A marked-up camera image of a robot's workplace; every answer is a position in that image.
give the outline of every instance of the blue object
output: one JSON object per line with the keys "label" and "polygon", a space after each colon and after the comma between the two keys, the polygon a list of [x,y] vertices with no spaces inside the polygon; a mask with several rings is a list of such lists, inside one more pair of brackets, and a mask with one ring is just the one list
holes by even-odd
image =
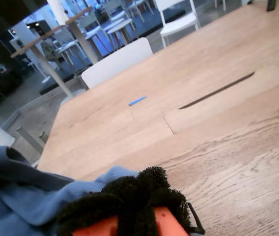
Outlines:
{"label": "blue object", "polygon": [[139,98],[139,99],[137,99],[137,100],[135,100],[135,101],[133,101],[133,102],[130,102],[130,103],[129,103],[129,106],[133,106],[134,104],[136,104],[136,103],[138,103],[138,102],[144,100],[145,98],[147,98],[147,96],[141,97],[141,98]]}
{"label": "blue object", "polygon": [[137,174],[115,166],[94,181],[74,181],[37,170],[15,149],[0,146],[0,236],[54,236],[65,204]]}

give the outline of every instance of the black fuzzy object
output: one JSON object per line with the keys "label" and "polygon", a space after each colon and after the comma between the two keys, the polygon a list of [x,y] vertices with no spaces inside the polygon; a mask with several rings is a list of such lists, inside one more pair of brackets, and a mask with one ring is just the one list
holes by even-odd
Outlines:
{"label": "black fuzzy object", "polygon": [[168,207],[190,234],[190,217],[185,197],[171,190],[166,172],[149,167],[137,177],[121,177],[101,192],[89,193],[66,205],[59,213],[58,236],[71,236],[75,230],[118,216],[116,236],[158,236],[155,207]]}

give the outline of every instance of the blue marker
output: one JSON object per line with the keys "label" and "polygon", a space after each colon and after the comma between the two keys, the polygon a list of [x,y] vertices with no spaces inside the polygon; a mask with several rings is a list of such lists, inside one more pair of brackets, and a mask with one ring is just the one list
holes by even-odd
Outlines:
{"label": "blue marker", "polygon": [[130,102],[130,103],[129,103],[129,106],[133,106],[134,104],[136,104],[136,103],[138,103],[138,102],[144,100],[145,98],[147,98],[147,97],[146,97],[146,96],[145,96],[145,97],[141,97],[141,98],[139,98],[139,99],[137,99],[137,100],[135,100],[135,101],[133,101],[133,102]]}

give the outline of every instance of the metal pole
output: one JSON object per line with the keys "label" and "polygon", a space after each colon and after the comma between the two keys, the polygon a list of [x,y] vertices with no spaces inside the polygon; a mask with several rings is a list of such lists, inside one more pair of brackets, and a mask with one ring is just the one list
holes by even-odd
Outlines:
{"label": "metal pole", "polygon": [[69,23],[69,28],[71,32],[75,35],[77,38],[78,42],[84,49],[85,53],[89,57],[90,61],[92,64],[96,64],[98,62],[97,55],[93,51],[92,47],[89,45],[89,43],[86,41],[84,35],[82,34],[80,28],[76,25],[75,22]]}
{"label": "metal pole", "polygon": [[66,93],[67,96],[70,98],[73,98],[73,94],[71,90],[65,85],[63,80],[60,78],[60,76],[56,73],[56,71],[53,69],[53,67],[49,64],[47,59],[41,54],[41,52],[38,50],[38,48],[33,45],[29,48],[37,57],[40,64],[47,70],[47,72],[54,78],[54,80],[57,82],[57,84],[63,89],[63,91]]}

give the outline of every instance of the orange object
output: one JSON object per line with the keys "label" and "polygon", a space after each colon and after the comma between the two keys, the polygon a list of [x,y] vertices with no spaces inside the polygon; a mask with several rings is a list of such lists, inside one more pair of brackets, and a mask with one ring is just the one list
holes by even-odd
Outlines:
{"label": "orange object", "polygon": [[[188,236],[167,207],[155,208],[159,236]],[[118,217],[102,220],[90,227],[76,230],[73,236],[116,236]]]}

